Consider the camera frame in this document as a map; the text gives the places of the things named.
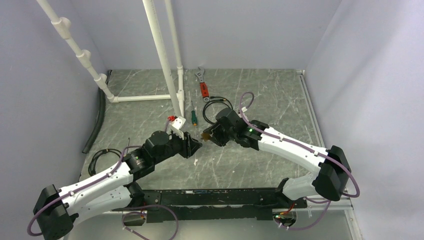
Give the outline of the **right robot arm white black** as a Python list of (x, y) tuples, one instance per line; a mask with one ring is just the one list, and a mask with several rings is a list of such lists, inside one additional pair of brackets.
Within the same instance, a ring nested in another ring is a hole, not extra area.
[(251, 148), (280, 156), (309, 173), (297, 178), (284, 178), (276, 188), (275, 200), (282, 207), (289, 207), (300, 198), (320, 195), (328, 201), (339, 201), (349, 177), (349, 163), (340, 147), (307, 145), (278, 132), (268, 124), (239, 116), (225, 108), (216, 115), (216, 122), (202, 133), (205, 141), (223, 147), (234, 141), (244, 148)]

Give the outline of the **small brass padlock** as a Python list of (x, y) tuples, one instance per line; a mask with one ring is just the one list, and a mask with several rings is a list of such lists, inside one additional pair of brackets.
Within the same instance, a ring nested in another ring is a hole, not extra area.
[(202, 133), (201, 133), (201, 138), (204, 142), (207, 142), (211, 139), (211, 137), (213, 136), (212, 132), (209, 129), (205, 129)]

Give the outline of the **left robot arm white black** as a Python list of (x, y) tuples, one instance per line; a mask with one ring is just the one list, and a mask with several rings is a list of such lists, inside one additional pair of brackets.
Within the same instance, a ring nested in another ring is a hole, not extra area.
[[(155, 131), (143, 145), (131, 146), (131, 152), (118, 162), (83, 181), (57, 189), (45, 187), (34, 206), (33, 218), (27, 226), (30, 236), (58, 240), (77, 224), (104, 212), (145, 206), (145, 194), (137, 180), (155, 170), (155, 166), (175, 155), (188, 159), (202, 147), (188, 132)], [(37, 223), (39, 234), (32, 232)]]

